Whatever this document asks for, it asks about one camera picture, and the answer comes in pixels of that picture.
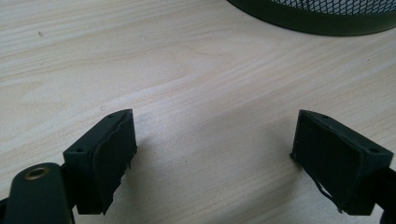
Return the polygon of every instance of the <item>black mesh container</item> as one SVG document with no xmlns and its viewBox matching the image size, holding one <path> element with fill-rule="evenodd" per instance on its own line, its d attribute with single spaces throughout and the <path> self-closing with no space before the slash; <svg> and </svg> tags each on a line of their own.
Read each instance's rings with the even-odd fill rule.
<svg viewBox="0 0 396 224">
<path fill-rule="evenodd" d="M 228 0 L 263 21 L 317 35 L 369 35 L 396 26 L 396 0 Z"/>
</svg>

